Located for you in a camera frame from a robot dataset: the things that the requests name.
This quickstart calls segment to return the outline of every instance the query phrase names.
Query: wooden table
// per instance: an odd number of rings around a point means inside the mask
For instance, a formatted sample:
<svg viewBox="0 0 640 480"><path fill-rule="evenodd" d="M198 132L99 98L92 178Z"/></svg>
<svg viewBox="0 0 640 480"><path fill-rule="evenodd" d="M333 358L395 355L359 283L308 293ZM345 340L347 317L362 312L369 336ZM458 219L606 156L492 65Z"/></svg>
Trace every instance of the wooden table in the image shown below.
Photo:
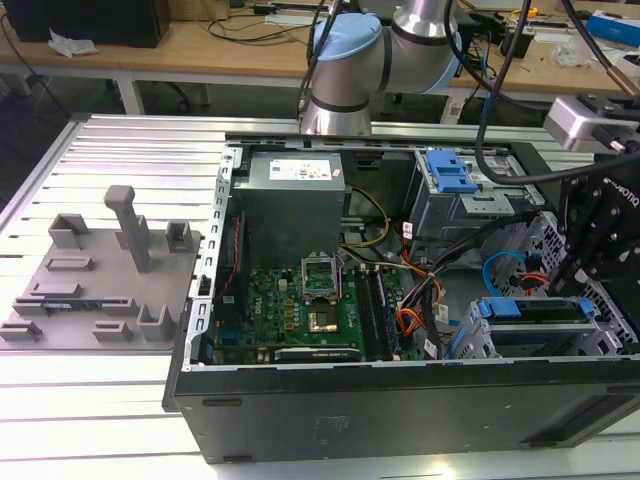
<svg viewBox="0 0 640 480"><path fill-rule="evenodd" d="M554 9L555 0L534 0L534 5L541 13L558 14ZM602 8L640 16L640 7L634 5L577 2L576 8ZM224 25L241 28L259 20L233 18L224 22ZM39 74L115 80L128 114L144 114L136 86L136 81L139 80L193 82L203 85L299 85L306 70L303 44L289 42L269 47L241 45L212 37L206 27L205 23L173 22L169 32L155 49L98 45L98 53L73 59L56 54L45 43L20 42L15 32L10 32L9 35ZM228 34L253 37L279 30L280 27L275 25L260 24L240 32L230 31ZM306 41L308 30L300 29L291 34ZM616 86L599 65L580 70L555 66L550 58L553 47L554 45L532 42L527 56L513 62L503 89L521 100L546 101L553 100L560 93L616 91ZM495 69L502 64L502 57L496 47L492 49L489 64ZM0 40L0 71L28 73L4 38ZM461 103L474 88L474 80L465 73L460 78L453 79L447 89L438 92L449 96L443 115L444 123L457 123Z"/></svg>

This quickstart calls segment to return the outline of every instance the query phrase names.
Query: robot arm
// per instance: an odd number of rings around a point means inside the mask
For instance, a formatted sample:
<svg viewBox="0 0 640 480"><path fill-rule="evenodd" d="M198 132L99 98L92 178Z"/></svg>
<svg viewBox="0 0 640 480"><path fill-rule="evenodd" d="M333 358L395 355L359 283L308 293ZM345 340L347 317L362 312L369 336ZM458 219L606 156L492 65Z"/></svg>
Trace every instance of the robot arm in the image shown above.
<svg viewBox="0 0 640 480"><path fill-rule="evenodd" d="M371 15L339 15L318 56L301 133L370 135L371 93L421 93L438 84L453 60L444 31L445 4L407 0L390 28ZM316 30L314 43L327 23ZM455 32L453 18L450 26Z"/></svg>

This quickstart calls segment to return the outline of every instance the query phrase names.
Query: red wire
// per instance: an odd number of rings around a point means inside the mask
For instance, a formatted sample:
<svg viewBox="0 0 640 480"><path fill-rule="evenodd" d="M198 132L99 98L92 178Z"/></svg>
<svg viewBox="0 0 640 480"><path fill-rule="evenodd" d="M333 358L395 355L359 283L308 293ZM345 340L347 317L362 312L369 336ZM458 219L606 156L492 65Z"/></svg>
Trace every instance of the red wire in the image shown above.
<svg viewBox="0 0 640 480"><path fill-rule="evenodd" d="M222 296L226 293L227 289L229 288L229 285L231 285L231 282L233 281L234 277L236 276L236 272L238 271L238 250L239 250L239 243L240 243L240 218L236 218L236 235L235 235L235 239L234 239L234 257L233 257L233 270L231 270L231 275L229 275L229 278L227 279L227 283L224 284L224 287L222 288L222 290L220 290L220 293L218 295L216 295L216 300L219 300L222 298Z"/></svg>

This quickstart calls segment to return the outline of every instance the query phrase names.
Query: computer case side panel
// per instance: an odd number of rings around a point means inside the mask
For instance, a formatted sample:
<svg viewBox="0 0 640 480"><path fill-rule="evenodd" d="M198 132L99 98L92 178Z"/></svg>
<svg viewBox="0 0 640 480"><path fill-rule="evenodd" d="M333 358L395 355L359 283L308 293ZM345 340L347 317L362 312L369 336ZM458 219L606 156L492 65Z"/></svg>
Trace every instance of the computer case side panel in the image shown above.
<svg viewBox="0 0 640 480"><path fill-rule="evenodd" d="M572 447L640 407L635 361L180 372L208 463Z"/></svg>

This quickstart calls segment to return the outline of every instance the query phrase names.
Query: blue cable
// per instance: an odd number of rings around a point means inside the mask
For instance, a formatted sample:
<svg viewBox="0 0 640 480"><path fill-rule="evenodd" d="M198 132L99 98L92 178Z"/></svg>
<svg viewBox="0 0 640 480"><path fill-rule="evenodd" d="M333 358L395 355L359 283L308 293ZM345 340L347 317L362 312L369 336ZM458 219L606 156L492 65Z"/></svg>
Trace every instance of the blue cable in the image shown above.
<svg viewBox="0 0 640 480"><path fill-rule="evenodd" d="M503 257L505 255L509 257L517 258L521 262L524 262L526 258L521 253L510 252L508 250L504 252L498 252L495 255L491 255L489 258L487 258L487 260L482 265L482 280L484 280L484 284L487 286L487 290L489 290L489 293L491 293L491 295L493 295L494 297L501 297L502 294L491 283L491 278L489 277L489 267L495 261L496 258Z"/></svg>

